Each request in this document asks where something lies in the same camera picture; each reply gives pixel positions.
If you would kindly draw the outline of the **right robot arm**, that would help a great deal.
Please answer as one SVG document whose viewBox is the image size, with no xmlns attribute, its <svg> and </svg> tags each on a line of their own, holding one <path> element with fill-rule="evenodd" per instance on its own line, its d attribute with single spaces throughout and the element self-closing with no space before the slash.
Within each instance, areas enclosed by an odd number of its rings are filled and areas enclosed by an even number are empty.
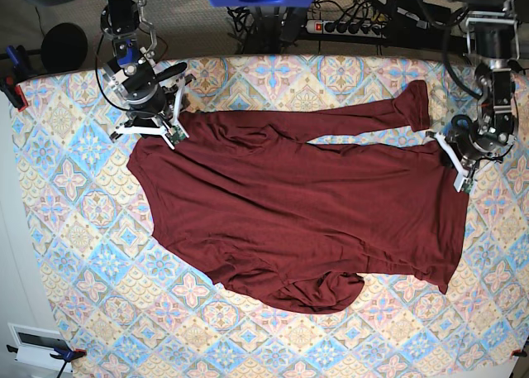
<svg viewBox="0 0 529 378">
<path fill-rule="evenodd" d="M 73 0 L 27 0 L 54 6 Z M 179 121 L 183 92 L 191 78 L 187 65 L 179 63 L 158 72 L 155 26 L 145 17 L 146 0 L 106 0 L 100 16 L 101 37 L 112 44 L 113 57 L 103 67 L 104 78 L 119 97 L 126 122 L 110 135 L 115 141 L 123 135 L 157 136 L 169 147 L 188 138 Z"/>
</svg>

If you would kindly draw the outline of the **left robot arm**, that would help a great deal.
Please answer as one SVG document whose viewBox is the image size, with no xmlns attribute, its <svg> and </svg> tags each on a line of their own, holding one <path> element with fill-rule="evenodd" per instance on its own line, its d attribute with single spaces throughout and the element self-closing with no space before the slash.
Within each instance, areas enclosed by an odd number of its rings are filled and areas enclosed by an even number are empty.
<svg viewBox="0 0 529 378">
<path fill-rule="evenodd" d="M 433 138 L 455 168 L 454 187 L 467 192 L 483 161 L 501 162 L 517 138 L 514 64 L 520 55 L 515 0 L 451 0 L 464 6 L 442 25 L 442 59 L 453 82 L 477 102 L 477 116 L 453 116 L 447 132 Z M 479 58 L 474 91 L 455 73 L 448 60 L 450 31 L 463 23 L 468 52 Z"/>
</svg>

